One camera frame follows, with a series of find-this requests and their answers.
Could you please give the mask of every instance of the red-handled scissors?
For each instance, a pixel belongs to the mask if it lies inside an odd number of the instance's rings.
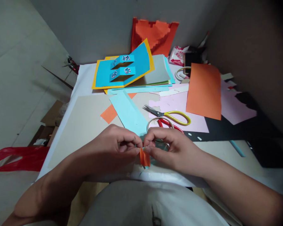
[[[157,122],[158,122],[159,127],[163,127],[163,124],[165,124],[167,126],[171,126],[170,123],[165,119],[158,119]],[[173,125],[173,127],[174,127],[174,129],[177,129],[177,130],[179,130],[180,132],[183,133],[183,131],[179,127],[177,127],[175,125]]]

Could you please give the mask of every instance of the orange paper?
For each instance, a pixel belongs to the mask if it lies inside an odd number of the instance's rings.
[[[192,63],[186,111],[221,120],[221,78],[216,67]]]
[[[134,94],[128,94],[129,97],[132,99],[136,93]],[[114,109],[113,105],[110,105],[102,114],[101,117],[110,124],[112,120],[117,116],[116,110]]]
[[[143,151],[143,148],[141,148],[140,152],[139,152],[139,158],[140,158],[140,162],[142,166],[151,166],[151,162],[150,162],[150,154],[146,153]]]

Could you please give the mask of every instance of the scissor blade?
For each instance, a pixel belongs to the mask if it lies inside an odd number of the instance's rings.
[[[148,105],[145,105],[147,108],[151,109],[152,111],[156,111],[154,108],[148,106]]]
[[[148,106],[148,105],[145,105],[144,109],[147,110],[147,111],[149,111],[149,112],[151,112],[152,114],[154,114],[154,115],[156,115],[156,116],[159,116],[159,117],[162,117],[162,116],[164,115],[163,113],[161,113],[161,112],[155,110],[154,108],[152,108],[152,107],[150,107],[150,106]]]

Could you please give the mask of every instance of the yellow-handled scissors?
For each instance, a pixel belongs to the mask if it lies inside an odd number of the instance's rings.
[[[167,116],[168,118],[172,119],[173,121],[175,121],[178,124],[183,125],[183,126],[187,126],[187,125],[191,124],[191,119],[189,118],[189,116],[187,116],[185,113],[183,113],[181,111],[168,111],[168,112],[162,113],[162,112],[159,112],[159,111],[155,110],[154,108],[152,108],[152,107],[150,107],[148,105],[145,105],[144,109],[149,111],[149,112],[151,112],[152,114],[154,114],[154,115],[156,115],[158,117]],[[179,121],[177,118],[173,117],[171,114],[182,115],[182,116],[185,117],[187,122],[185,123],[185,122]]]

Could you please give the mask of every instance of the scissors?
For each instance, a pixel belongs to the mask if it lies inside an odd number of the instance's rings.
[[[158,116],[158,117],[167,116],[168,118],[172,119],[173,121],[177,122],[180,125],[187,126],[187,125],[191,124],[191,119],[189,118],[189,116],[187,116],[185,113],[183,113],[181,111],[168,111],[168,112],[162,113],[162,112],[159,112],[159,111],[155,110],[154,108],[152,108],[148,105],[145,105],[143,108],[145,110],[151,112],[152,114]],[[173,117],[171,114],[178,114],[178,115],[184,116],[187,120],[187,123],[179,121],[177,118]]]
[[[167,126],[171,126],[171,124],[165,119],[158,119],[157,122],[158,122],[159,127],[163,127],[163,124],[165,124]],[[177,130],[179,130],[180,132],[183,133],[183,131],[179,127],[177,127],[175,125],[173,125],[173,127],[174,127],[174,129],[177,129]]]

